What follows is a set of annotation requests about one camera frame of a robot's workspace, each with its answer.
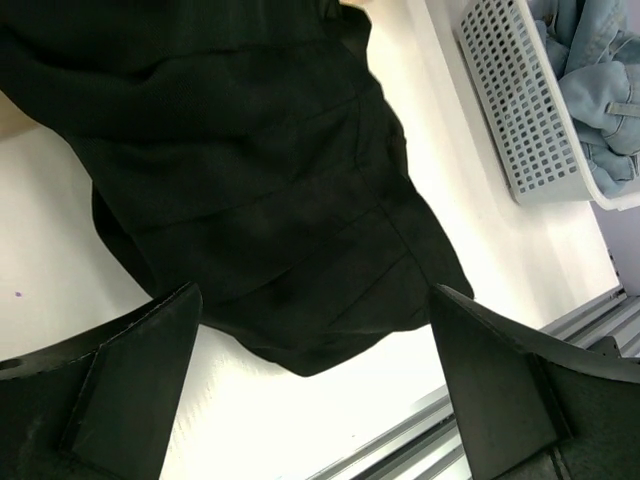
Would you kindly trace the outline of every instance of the light blue denim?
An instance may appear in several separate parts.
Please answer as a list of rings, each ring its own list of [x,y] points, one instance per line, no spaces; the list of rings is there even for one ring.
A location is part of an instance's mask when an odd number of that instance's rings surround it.
[[[625,0],[530,0],[538,32],[576,123],[594,179],[607,196],[638,177],[640,36]]]

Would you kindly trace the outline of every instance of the gray plastic basket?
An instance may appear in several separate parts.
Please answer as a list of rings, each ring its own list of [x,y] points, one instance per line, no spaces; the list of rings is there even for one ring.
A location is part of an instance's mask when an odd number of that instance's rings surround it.
[[[456,33],[518,203],[640,205],[640,182],[596,186],[526,0],[473,0]]]

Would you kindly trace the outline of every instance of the white surface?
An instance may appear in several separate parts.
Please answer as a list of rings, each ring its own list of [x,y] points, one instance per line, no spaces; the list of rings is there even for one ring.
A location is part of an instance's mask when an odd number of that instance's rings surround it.
[[[405,125],[415,183],[478,299],[541,327],[614,288],[587,204],[513,203],[460,59],[447,65],[438,44],[437,33],[444,50],[459,55],[452,37],[436,32],[424,4],[411,7],[417,36],[404,1],[367,4],[371,66]],[[0,142],[0,360],[147,300],[94,233],[89,193],[89,179],[54,133],[39,128]],[[201,327],[162,478],[299,480],[391,427],[442,383],[429,328],[300,379]]]

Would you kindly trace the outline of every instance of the black plastic part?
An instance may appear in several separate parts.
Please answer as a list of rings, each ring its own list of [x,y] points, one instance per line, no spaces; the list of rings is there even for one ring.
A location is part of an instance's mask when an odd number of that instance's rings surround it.
[[[185,285],[0,364],[0,478],[159,477],[201,312]]]
[[[436,290],[430,302],[474,480],[500,477],[572,437],[536,355],[479,322],[471,311],[474,302],[457,292]]]
[[[587,348],[590,352],[599,353],[604,355],[605,357],[614,357],[621,358],[620,348],[618,347],[618,342],[616,341],[616,337],[607,336],[602,337],[596,343]]]

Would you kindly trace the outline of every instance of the black garment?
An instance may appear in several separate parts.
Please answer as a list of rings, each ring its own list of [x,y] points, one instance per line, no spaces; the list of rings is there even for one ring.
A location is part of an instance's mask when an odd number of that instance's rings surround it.
[[[152,295],[300,375],[472,296],[337,0],[0,0],[0,89],[73,147]]]

